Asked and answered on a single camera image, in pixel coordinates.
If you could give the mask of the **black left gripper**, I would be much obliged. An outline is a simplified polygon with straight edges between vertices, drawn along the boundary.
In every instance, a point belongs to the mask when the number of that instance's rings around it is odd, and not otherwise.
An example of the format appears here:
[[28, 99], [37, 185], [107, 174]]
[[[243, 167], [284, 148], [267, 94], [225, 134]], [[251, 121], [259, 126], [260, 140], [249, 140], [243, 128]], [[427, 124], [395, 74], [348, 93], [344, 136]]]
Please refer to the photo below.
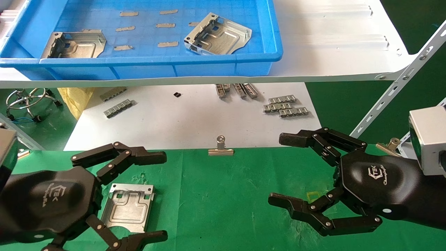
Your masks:
[[1, 243], [73, 240], [101, 199], [99, 181], [83, 167], [13, 174], [0, 197]]

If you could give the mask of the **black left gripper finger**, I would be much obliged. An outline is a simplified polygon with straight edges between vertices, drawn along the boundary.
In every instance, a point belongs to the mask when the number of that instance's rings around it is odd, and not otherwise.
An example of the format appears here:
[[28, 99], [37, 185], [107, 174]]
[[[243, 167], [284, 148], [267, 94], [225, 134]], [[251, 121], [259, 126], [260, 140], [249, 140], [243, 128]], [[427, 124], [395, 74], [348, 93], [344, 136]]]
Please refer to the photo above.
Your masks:
[[[54, 225], [55, 222], [47, 217], [42, 219], [42, 223]], [[148, 244], [164, 242], [168, 239], [168, 233], [165, 230], [143, 232], [118, 239], [95, 214], [88, 216], [85, 219], [85, 223], [94, 229], [107, 244], [108, 248], [106, 251], [142, 251]], [[68, 236], [63, 236], [61, 233], [56, 234], [54, 240], [46, 245], [42, 251], [67, 251], [63, 248], [67, 240]]]
[[164, 151], [148, 152], [143, 146], [129, 147], [121, 142], [110, 143], [71, 157], [74, 167], [80, 166], [86, 169], [106, 162], [107, 164], [96, 173], [101, 185], [110, 184], [132, 165], [146, 166], [163, 164], [166, 161]]

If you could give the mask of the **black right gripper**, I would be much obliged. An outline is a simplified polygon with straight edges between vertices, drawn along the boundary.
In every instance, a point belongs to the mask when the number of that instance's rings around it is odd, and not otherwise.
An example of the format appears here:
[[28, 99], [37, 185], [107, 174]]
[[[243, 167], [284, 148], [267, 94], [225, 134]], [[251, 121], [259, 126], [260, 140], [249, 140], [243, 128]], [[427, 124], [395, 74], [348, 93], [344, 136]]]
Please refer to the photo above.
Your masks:
[[[296, 134], [281, 133], [279, 143], [311, 148], [332, 167], [341, 163], [341, 184], [359, 206], [359, 216], [330, 219], [323, 214], [338, 202], [346, 201], [347, 194], [341, 187], [312, 203], [278, 193], [269, 194], [270, 205], [286, 209], [292, 219], [309, 224], [320, 235], [371, 233], [382, 224], [382, 219], [371, 213], [391, 220], [411, 218], [415, 208], [412, 197], [423, 176], [415, 160], [367, 154], [366, 142], [328, 127], [300, 130]], [[337, 149], [350, 153], [341, 158]]]

